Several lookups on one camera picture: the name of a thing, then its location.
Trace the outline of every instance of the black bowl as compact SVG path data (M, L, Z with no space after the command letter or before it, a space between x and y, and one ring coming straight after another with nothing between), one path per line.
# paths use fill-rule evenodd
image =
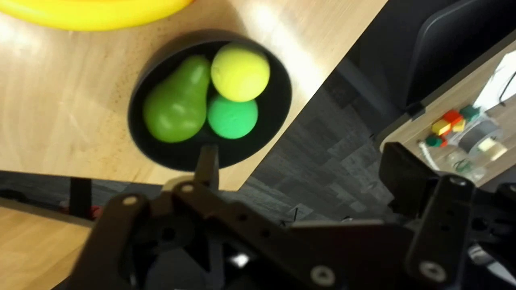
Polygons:
M208 120L203 128L192 138L181 143L163 143L153 138L142 115L142 106L145 96L150 90L170 75L187 56L191 54L205 54L208 59L213 59L216 51L234 41L242 41L252 44L263 51L271 64L271 80L266 90L257 98L260 115L255 128L237 139L226 139L218 136L211 128ZM215 94L215 86L210 83L208 98ZM207 143L216 143L220 148L220 165L232 165L253 152L263 148L281 128L284 123L292 101L292 86L287 69L284 64L266 48L260 46L250 40L207 40L203 43L191 44L176 52L170 52L158 64L155 64L137 83L131 104L129 104L129 130L136 144L147 154L150 159L178 170L194 170L200 149Z

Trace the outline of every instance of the wooden table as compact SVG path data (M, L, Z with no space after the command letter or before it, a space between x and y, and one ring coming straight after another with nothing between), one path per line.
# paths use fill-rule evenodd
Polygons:
M453 78L437 88L437 91L434 91L428 99L424 99L424 114L418 115L416 119L403 115L400 120L397 120L397 123L392 125L394 128L390 127L384 133L381 133L387 135L386 138L379 136L382 139L382 144L386 141L400 141L420 159L426 160L421 148L418 146L418 141L424 139L424 136L429 135L431 123L449 109L460 109L466 104L474 102L490 75L495 72L502 57L515 49L516 30L492 49L489 49L486 54L478 57L469 67L458 72ZM486 165L487 173L482 178L474 180L476 185L484 185L495 175L516 164L516 98L510 98L505 107L495 106L489 109L487 114L500 123L503 131L500 141L508 148L508 152L505 152L494 162L484 160L482 164ZM431 154L442 170L453 172L452 162L447 160L447 156L452 151L452 146L437 149L431 148Z
M281 57L292 112L257 154L221 170L237 189L387 0L195 0L165 20L66 32L0 14L0 168L165 183L191 172L147 159L128 130L132 88L165 43L197 30L247 35Z
M0 288L49 290L71 272L91 223L0 197Z

